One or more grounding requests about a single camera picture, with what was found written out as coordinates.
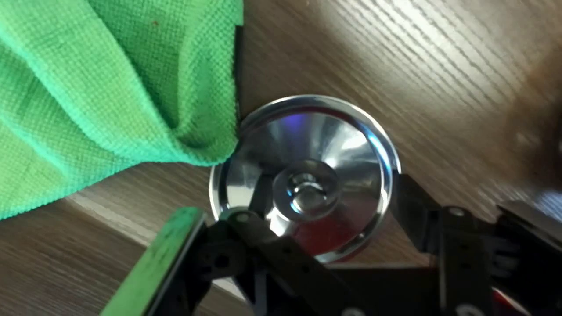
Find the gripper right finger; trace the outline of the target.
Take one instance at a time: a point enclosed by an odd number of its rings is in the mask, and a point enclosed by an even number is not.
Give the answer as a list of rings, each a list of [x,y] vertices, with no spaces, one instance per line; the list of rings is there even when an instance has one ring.
[[[392,212],[416,250],[437,261],[446,316],[512,316],[498,290],[531,316],[562,316],[562,222],[522,201],[497,205],[493,223],[438,204],[411,176],[392,176]]]

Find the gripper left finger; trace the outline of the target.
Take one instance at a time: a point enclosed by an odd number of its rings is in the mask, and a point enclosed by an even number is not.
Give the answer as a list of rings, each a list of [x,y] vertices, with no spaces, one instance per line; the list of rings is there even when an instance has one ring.
[[[293,239],[239,210],[205,227],[196,208],[161,228],[100,316],[193,316],[213,280],[233,278],[259,316],[347,316],[351,288]]]

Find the silver pot lid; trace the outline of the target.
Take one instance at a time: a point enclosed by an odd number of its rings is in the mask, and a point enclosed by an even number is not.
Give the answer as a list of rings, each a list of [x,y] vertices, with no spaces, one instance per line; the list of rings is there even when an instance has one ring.
[[[365,246],[396,208],[401,162],[381,125],[356,105],[295,95],[254,110],[239,141],[212,168],[209,203],[255,212],[316,260],[343,261]]]

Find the green cloth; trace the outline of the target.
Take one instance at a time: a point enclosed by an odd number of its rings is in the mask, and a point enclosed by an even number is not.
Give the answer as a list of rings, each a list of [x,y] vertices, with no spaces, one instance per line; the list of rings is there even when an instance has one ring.
[[[0,220],[237,144],[244,0],[0,0]]]

